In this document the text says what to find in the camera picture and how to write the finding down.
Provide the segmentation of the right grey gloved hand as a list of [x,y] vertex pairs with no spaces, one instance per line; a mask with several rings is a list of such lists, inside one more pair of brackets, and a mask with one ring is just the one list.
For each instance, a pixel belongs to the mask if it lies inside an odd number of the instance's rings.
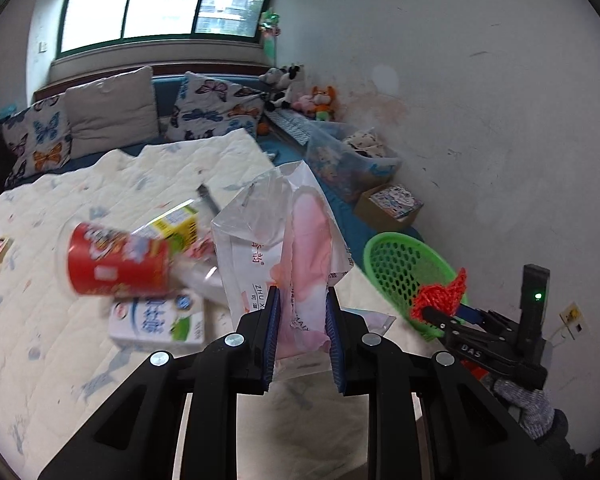
[[520,409],[519,425],[532,440],[544,437],[553,427],[555,409],[543,390],[530,391],[509,380],[497,379],[493,391]]

